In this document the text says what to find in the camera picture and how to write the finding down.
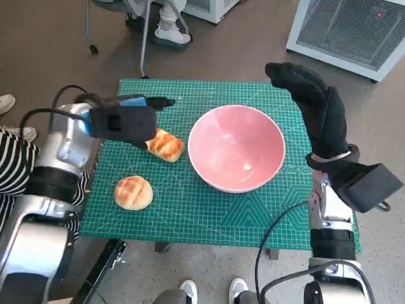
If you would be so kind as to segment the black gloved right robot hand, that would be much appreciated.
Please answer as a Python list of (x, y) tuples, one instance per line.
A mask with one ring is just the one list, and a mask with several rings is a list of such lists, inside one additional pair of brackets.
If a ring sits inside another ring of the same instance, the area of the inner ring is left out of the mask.
[(290, 92), (306, 126), (312, 153), (323, 159), (349, 151), (344, 104), (335, 87), (305, 66), (267, 63), (265, 74), (274, 87)]

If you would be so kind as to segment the bare left robot hand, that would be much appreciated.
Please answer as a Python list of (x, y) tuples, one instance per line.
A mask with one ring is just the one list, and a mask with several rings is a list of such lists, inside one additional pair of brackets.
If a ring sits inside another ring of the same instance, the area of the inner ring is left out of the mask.
[(176, 103), (175, 99), (162, 96), (147, 98), (141, 94), (127, 94), (118, 96), (118, 100), (121, 106), (150, 106), (156, 111), (162, 111), (164, 108), (173, 106)]

